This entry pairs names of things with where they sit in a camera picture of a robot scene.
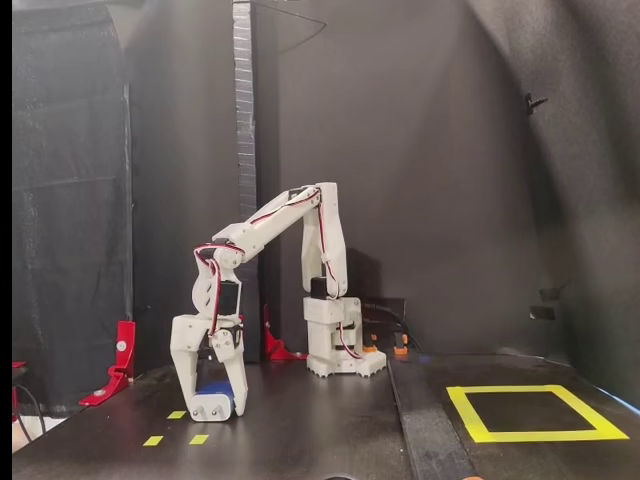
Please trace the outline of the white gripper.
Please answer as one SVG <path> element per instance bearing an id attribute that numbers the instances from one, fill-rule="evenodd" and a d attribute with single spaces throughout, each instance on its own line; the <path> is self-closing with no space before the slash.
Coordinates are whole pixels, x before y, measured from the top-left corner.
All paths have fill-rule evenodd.
<path id="1" fill-rule="evenodd" d="M 173 319 L 170 351 L 187 407 L 195 395 L 198 353 L 202 342 L 212 348 L 224 365 L 233 393 L 237 416 L 245 412 L 248 384 L 244 364 L 243 325 L 237 316 L 217 318 L 216 325 L 199 315 L 180 315 Z"/>

